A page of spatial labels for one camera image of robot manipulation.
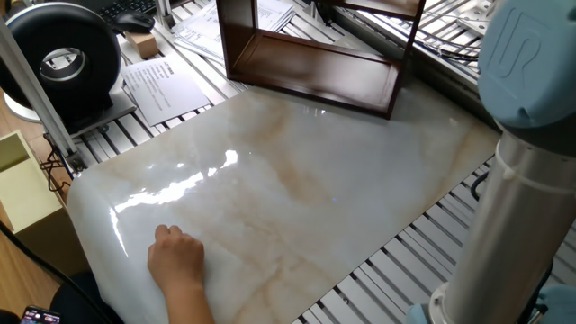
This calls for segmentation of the person's bare hand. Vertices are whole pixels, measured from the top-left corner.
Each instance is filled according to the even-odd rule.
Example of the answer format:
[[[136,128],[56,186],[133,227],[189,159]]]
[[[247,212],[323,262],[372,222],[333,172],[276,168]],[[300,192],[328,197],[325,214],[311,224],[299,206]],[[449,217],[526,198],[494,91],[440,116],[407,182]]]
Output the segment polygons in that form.
[[[203,243],[176,225],[159,225],[148,248],[148,270],[164,295],[202,289]]]

